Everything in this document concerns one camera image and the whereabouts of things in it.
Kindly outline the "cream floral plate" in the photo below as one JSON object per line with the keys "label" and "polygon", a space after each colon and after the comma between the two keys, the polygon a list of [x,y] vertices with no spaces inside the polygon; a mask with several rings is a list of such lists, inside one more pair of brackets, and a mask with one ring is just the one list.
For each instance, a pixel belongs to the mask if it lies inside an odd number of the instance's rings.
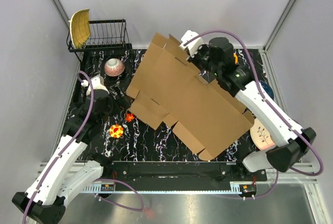
{"label": "cream floral plate", "polygon": [[259,150],[267,150],[275,147],[270,133],[266,127],[255,118],[253,126],[250,128],[250,136],[253,143]]}

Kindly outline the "red orange leaf toy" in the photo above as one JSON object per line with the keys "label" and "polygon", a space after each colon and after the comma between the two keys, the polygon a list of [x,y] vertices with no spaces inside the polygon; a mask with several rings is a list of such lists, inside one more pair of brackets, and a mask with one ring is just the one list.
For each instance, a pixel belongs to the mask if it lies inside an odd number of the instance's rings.
{"label": "red orange leaf toy", "polygon": [[132,113],[127,113],[126,116],[125,116],[125,120],[127,122],[131,122],[135,119],[135,116],[132,114]]}

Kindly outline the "yellow woven plate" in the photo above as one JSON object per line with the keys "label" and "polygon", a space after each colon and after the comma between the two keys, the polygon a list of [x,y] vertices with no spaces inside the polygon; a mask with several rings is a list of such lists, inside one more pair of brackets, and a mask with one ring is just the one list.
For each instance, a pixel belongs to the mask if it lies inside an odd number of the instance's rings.
{"label": "yellow woven plate", "polygon": [[82,48],[91,36],[89,11],[90,9],[79,10],[69,20],[71,41],[75,49]]}

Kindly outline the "red patterned bowl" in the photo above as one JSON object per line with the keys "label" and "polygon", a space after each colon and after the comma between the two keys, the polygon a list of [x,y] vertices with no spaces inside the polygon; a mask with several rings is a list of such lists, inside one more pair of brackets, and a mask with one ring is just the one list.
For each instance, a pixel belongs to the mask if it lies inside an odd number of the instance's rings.
{"label": "red patterned bowl", "polygon": [[106,61],[104,70],[107,76],[117,77],[124,72],[125,66],[120,59],[111,58]]}

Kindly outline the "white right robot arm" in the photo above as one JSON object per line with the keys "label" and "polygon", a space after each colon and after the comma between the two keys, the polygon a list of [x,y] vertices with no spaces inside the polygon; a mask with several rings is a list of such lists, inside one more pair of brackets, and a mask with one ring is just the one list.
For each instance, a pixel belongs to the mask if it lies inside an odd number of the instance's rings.
{"label": "white right robot arm", "polygon": [[264,91],[251,58],[250,67],[237,64],[234,47],[225,37],[211,39],[207,44],[201,35],[184,40],[188,61],[200,70],[213,74],[218,85],[233,98],[244,104],[270,133],[274,147],[253,152],[236,167],[241,180],[249,180],[255,171],[274,168],[286,172],[308,151],[316,132],[304,128],[291,119]]}

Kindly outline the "orange bowl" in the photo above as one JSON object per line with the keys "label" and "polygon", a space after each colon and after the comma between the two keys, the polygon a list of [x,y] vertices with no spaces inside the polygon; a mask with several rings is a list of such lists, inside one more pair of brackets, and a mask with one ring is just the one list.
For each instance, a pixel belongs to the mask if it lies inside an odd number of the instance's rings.
{"label": "orange bowl", "polygon": [[238,64],[238,56],[234,53],[235,64]]}

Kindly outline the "left controller box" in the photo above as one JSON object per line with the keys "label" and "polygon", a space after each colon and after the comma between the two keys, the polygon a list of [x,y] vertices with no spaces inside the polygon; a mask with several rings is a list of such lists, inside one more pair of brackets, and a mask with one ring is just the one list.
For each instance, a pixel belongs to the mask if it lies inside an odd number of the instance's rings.
{"label": "left controller box", "polygon": [[114,191],[114,183],[113,182],[103,182],[103,183],[101,183],[100,190],[102,192],[112,192],[112,191]]}

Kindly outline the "black marble pattern mat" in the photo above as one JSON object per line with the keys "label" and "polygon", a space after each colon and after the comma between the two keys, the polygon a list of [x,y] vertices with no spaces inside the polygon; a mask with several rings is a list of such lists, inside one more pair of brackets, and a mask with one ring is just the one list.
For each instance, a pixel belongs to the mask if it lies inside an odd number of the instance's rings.
{"label": "black marble pattern mat", "polygon": [[[120,161],[201,161],[193,154],[180,139],[174,135],[172,129],[162,123],[157,130],[152,129],[139,119],[131,122],[125,120],[126,103],[131,100],[124,95],[135,71],[145,56],[146,49],[92,51],[80,54],[82,57],[81,70],[90,76],[99,73],[105,78],[105,86],[112,96],[119,102],[120,109],[114,115],[101,121],[101,132],[94,138],[86,150],[78,157],[78,161],[86,161],[95,153],[103,154],[113,160]],[[268,82],[263,61],[258,49],[250,49],[250,55],[258,71],[260,81]],[[125,72],[120,77],[107,77],[103,66],[110,58],[119,58],[125,64]],[[82,102],[85,92],[77,81],[73,97],[65,118],[65,124],[74,117],[76,104]],[[112,138],[109,129],[119,124],[124,128],[122,138]],[[238,138],[212,161],[236,162],[253,151],[260,151],[252,141],[250,131]]]}

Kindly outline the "right controller box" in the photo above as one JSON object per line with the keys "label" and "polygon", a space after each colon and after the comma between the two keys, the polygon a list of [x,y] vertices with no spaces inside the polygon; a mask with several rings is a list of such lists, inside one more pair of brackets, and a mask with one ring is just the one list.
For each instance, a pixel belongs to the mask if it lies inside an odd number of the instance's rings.
{"label": "right controller box", "polygon": [[247,184],[240,186],[241,193],[246,195],[255,195],[257,193],[257,186],[255,184]]}

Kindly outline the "controller box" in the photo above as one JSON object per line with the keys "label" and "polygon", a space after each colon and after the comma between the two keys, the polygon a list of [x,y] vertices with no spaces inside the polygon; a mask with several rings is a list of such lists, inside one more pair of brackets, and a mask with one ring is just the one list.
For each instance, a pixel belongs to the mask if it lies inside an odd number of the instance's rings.
{"label": "controller box", "polygon": [[100,190],[102,192],[112,192],[112,191],[114,191],[114,183],[113,182],[103,182],[103,183],[101,183]]}
{"label": "controller box", "polygon": [[257,193],[257,186],[255,184],[247,184],[240,186],[241,193],[246,195],[255,195]]}

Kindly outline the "dark blue bowl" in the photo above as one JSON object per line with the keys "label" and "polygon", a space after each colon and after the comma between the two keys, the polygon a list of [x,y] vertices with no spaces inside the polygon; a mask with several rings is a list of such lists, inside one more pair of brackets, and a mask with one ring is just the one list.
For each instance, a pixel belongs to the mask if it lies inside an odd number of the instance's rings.
{"label": "dark blue bowl", "polygon": [[274,92],[273,92],[272,88],[264,81],[260,81],[260,84],[261,84],[262,88],[264,89],[264,91],[268,94],[268,96],[271,99],[274,99]]}

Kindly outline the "yellow red flower toy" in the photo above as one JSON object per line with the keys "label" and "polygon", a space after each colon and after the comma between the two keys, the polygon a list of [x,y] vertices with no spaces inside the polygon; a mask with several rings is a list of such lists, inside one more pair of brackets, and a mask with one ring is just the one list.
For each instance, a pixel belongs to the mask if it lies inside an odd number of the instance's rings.
{"label": "yellow red flower toy", "polygon": [[124,129],[121,125],[112,125],[109,129],[109,134],[112,138],[122,138]]}

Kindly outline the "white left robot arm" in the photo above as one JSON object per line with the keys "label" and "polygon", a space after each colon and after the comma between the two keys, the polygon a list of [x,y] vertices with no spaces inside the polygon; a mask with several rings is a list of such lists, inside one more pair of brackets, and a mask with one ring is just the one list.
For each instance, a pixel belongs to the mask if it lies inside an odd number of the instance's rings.
{"label": "white left robot arm", "polygon": [[112,175],[111,159],[96,153],[78,172],[67,178],[77,158],[101,132],[103,117],[114,108],[114,99],[103,85],[87,90],[83,103],[62,131],[58,146],[44,170],[24,192],[17,192],[13,204],[23,213],[22,222],[58,223],[71,201],[94,180]]}

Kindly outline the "brown cardboard box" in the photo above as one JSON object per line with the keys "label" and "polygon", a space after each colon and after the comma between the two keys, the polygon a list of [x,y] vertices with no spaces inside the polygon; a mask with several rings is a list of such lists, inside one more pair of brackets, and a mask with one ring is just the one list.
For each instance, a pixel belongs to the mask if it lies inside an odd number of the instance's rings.
{"label": "brown cardboard box", "polygon": [[126,90],[130,112],[153,129],[162,123],[201,160],[216,158],[254,124],[241,102],[187,61],[173,36],[156,33]]}

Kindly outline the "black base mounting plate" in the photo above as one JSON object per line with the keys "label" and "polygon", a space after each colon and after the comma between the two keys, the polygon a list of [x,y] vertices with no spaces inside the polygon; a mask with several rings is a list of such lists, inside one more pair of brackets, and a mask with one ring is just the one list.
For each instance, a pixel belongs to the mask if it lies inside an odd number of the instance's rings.
{"label": "black base mounting plate", "polygon": [[236,163],[208,161],[114,161],[104,178],[123,181],[136,191],[231,191],[236,183],[266,182],[265,170],[251,173]]}

